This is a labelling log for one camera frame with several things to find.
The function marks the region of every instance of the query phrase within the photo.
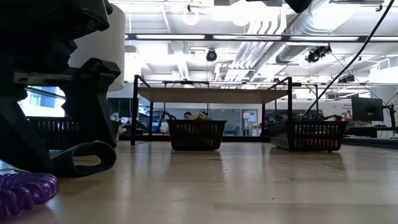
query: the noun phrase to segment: table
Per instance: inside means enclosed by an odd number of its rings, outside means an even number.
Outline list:
[[[143,83],[146,88],[140,87],[139,81]],[[165,86],[168,83],[186,84],[196,83],[193,81],[178,81],[178,82],[164,82]],[[209,82],[198,82],[209,86]],[[287,86],[286,90],[275,90],[276,86]],[[138,115],[138,95],[147,99],[150,102],[149,126],[153,122],[154,102],[163,103],[242,103],[242,104],[261,104],[262,114],[265,114],[266,103],[276,101],[283,96],[287,97],[288,117],[293,119],[293,86],[298,85],[292,82],[292,77],[286,77],[283,80],[275,83],[265,90],[244,90],[244,89],[220,89],[220,88],[152,88],[139,75],[134,76],[133,96],[132,96],[132,117],[133,120]],[[262,116],[262,127],[265,126],[265,117]],[[131,133],[136,132],[136,127],[131,126]],[[135,141],[164,141],[168,136],[154,136],[152,130],[149,130],[148,136],[131,135],[131,145],[135,145]],[[261,142],[262,137],[247,137],[247,136],[224,136],[223,141],[240,141],[240,142]]]
[[[392,127],[353,127],[350,128],[345,134],[355,135],[355,136],[365,136],[370,138],[377,138],[378,131],[398,131],[398,128]]]

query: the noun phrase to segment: yellow object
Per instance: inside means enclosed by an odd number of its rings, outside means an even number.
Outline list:
[[[210,119],[208,116],[204,115],[203,113],[194,114],[194,115],[190,116],[190,117],[187,118],[187,119],[189,119],[189,120],[198,120],[198,119],[202,119],[202,120],[206,120],[206,121],[211,121],[211,119]]]

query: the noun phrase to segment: wooden floor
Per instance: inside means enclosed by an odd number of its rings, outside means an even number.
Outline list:
[[[184,153],[121,142],[117,152],[113,169],[63,179],[48,204],[5,223],[398,223],[398,151],[223,143]]]

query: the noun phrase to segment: person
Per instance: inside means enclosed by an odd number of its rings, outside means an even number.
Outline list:
[[[184,119],[188,119],[188,118],[191,117],[191,116],[192,116],[191,112],[187,111],[187,112],[185,112],[185,114],[184,114]]]

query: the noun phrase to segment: basket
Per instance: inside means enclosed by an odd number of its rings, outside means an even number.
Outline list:
[[[338,151],[344,121],[293,121],[268,125],[271,144],[290,151]]]
[[[227,121],[171,119],[167,122],[173,149],[211,151],[220,148]]]
[[[85,139],[86,135],[80,132],[79,122],[71,118],[27,117],[27,119],[47,149],[66,150],[89,141]],[[116,136],[119,123],[112,122]]]

